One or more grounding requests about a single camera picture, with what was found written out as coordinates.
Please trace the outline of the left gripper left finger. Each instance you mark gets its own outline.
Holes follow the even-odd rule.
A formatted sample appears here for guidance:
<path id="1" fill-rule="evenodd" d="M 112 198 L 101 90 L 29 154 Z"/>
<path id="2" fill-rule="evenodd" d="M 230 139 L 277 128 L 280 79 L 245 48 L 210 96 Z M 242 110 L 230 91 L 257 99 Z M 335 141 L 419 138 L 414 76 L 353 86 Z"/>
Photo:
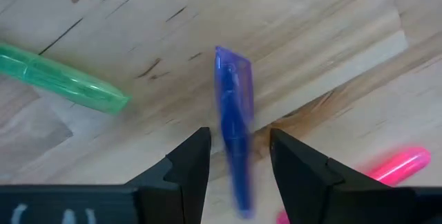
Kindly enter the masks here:
<path id="1" fill-rule="evenodd" d="M 0 185 L 0 224 L 200 224 L 210 150 L 201 127 L 122 185 Z"/>

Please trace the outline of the small blue-purple highlighter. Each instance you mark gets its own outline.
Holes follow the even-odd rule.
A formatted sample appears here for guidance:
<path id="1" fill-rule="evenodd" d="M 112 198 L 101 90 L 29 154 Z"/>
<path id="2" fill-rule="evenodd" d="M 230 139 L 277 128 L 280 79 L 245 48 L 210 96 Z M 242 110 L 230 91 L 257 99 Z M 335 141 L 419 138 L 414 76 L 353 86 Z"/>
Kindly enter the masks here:
<path id="1" fill-rule="evenodd" d="M 236 207 L 241 218 L 253 216 L 251 131 L 254 122 L 251 62 L 221 46 L 215 48 L 215 96 L 229 163 Z"/>

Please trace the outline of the small green highlighter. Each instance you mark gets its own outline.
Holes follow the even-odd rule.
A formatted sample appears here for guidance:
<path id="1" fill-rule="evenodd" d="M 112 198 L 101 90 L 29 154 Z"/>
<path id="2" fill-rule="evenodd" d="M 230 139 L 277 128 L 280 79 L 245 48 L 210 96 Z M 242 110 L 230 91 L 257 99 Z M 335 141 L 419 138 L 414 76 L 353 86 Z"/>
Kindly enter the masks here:
<path id="1" fill-rule="evenodd" d="M 108 82 L 2 43 L 0 72 L 104 113 L 118 113 L 130 100 L 129 96 Z"/>

